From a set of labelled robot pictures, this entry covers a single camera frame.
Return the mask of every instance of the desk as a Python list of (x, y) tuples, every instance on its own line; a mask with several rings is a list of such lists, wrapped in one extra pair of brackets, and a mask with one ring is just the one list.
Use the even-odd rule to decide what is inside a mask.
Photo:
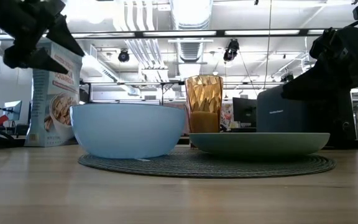
[(0, 150), (0, 223), (358, 223), (358, 151), (329, 172), (173, 179), (81, 166), (79, 146)]

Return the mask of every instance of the amber glass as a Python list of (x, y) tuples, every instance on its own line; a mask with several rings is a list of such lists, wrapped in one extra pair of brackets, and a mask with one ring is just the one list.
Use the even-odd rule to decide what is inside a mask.
[(191, 133), (218, 133), (221, 123), (223, 79), (198, 75), (186, 80)]

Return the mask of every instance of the computer monitor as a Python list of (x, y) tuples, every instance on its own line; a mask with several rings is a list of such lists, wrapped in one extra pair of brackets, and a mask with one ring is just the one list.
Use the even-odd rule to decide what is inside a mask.
[(20, 120), (21, 110), (22, 110), (21, 101), (7, 102), (4, 104), (4, 108), (3, 108), (4, 115), (6, 115), (10, 121)]
[(256, 127), (256, 100), (233, 98), (234, 121), (249, 123)]

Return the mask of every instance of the woven placemat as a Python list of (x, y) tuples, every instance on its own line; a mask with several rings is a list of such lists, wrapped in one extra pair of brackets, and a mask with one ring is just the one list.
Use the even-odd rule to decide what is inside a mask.
[(166, 156), (151, 159), (103, 159), (83, 155), (84, 166), (127, 174), (194, 178), (261, 178), (316, 174), (331, 170), (336, 163), (323, 156), (308, 155), (286, 161), (242, 161), (201, 152), (176, 149)]

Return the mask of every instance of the hanging wire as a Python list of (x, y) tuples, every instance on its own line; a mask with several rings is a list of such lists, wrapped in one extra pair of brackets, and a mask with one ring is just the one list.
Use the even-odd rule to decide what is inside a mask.
[(266, 87), (267, 72), (269, 70), (270, 29), (272, 28), (272, 5), (273, 5), (273, 0), (270, 0), (270, 15), (268, 19), (268, 41), (267, 41), (267, 56), (266, 56), (266, 75), (264, 81), (264, 89)]
[(119, 70), (119, 72), (118, 72), (118, 82), (121, 82), (121, 62), (119, 62), (119, 64), (118, 64), (118, 70)]
[(228, 96), (227, 96), (227, 67), (226, 67), (226, 62), (224, 62), (224, 79), (225, 79), (224, 83), (225, 83), (225, 86), (226, 86), (225, 87), (226, 92), (225, 92), (224, 98), (227, 99)]
[(241, 57), (242, 64), (244, 65), (244, 68), (246, 69), (246, 72), (247, 72), (249, 81), (251, 82), (252, 88), (254, 89), (255, 94), (258, 96), (258, 93), (256, 92), (256, 89), (255, 89), (255, 87), (254, 87), (254, 82), (252, 81), (251, 76), (249, 75), (249, 72), (248, 72), (246, 63), (245, 63), (245, 61), (244, 61), (244, 58), (242, 57), (241, 51), (239, 51), (239, 52), (240, 52), (240, 57)]

